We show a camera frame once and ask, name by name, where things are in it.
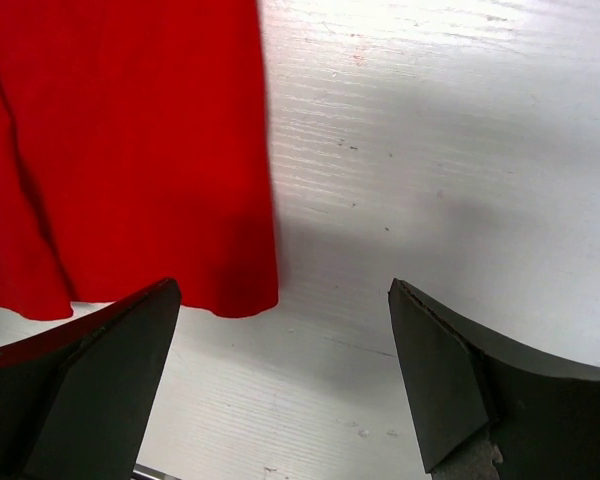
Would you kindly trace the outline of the red t shirt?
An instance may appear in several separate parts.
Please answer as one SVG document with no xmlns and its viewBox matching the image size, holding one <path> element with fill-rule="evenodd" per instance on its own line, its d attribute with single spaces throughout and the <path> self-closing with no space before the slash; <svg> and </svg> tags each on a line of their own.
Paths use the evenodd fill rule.
<svg viewBox="0 0 600 480">
<path fill-rule="evenodd" d="M 0 307 L 277 304 L 253 1 L 0 1 Z"/>
</svg>

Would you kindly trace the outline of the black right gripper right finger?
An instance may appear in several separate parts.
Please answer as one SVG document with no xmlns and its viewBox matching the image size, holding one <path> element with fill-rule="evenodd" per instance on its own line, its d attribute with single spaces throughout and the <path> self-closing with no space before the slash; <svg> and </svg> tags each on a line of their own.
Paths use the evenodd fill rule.
<svg viewBox="0 0 600 480">
<path fill-rule="evenodd" d="M 600 479 L 600 367 L 515 341 L 394 280 L 391 325 L 434 479 Z"/>
</svg>

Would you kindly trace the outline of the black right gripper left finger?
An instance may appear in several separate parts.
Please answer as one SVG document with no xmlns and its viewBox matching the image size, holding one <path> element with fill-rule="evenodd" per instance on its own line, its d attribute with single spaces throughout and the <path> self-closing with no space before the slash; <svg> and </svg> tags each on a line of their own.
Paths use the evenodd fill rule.
<svg viewBox="0 0 600 480">
<path fill-rule="evenodd" d="M 165 479 L 137 457 L 181 292 L 163 279 L 0 347 L 0 479 Z"/>
</svg>

